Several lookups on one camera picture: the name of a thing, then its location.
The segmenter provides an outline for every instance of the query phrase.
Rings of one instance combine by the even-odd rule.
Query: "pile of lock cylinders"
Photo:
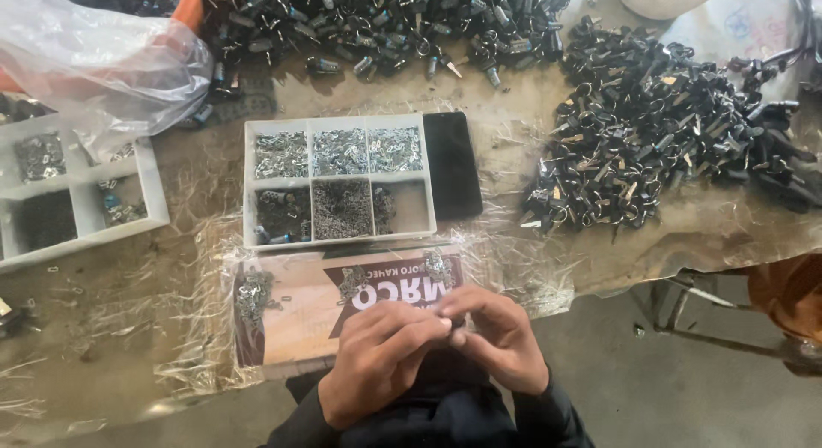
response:
[[[440,69],[461,77],[440,44],[470,40],[468,58],[500,85],[500,64],[517,69],[562,55],[557,15],[570,0],[203,0],[204,30],[218,63],[214,93],[241,93],[237,64],[253,57],[275,65],[290,54],[317,51],[306,71],[336,74],[341,61],[364,80],[389,77],[414,58],[425,77]]]
[[[822,207],[816,156],[792,144],[797,102],[762,102],[759,86],[778,69],[732,61],[737,90],[694,50],[664,45],[643,27],[602,29],[588,16],[570,30],[560,66],[575,87],[556,109],[556,127],[523,203],[521,227],[565,223],[640,228],[663,187],[710,176],[753,181],[794,212]]]

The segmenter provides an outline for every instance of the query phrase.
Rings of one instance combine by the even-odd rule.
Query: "plastic bag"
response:
[[[0,65],[60,111],[94,157],[189,116],[213,58],[183,23],[68,0],[0,0]]]

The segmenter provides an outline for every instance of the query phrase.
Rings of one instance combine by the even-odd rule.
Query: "black phone screen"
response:
[[[426,114],[423,127],[437,221],[481,214],[482,195],[465,113]]]

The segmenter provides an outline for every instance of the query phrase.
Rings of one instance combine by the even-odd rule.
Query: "hand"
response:
[[[325,422],[342,430],[394,401],[417,379],[432,341],[450,331],[449,319],[406,302],[377,302],[348,318],[334,369],[317,387]]]
[[[479,334],[454,331],[451,345],[474,359],[508,390],[539,395],[548,388],[548,366],[525,310],[506,296],[477,286],[455,289],[438,308],[444,317],[471,312]]]

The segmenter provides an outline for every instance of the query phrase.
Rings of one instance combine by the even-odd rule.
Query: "white plastic organizer box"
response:
[[[252,121],[245,138],[248,248],[437,231],[421,114]]]
[[[149,138],[95,164],[58,113],[0,127],[0,271],[168,223]]]

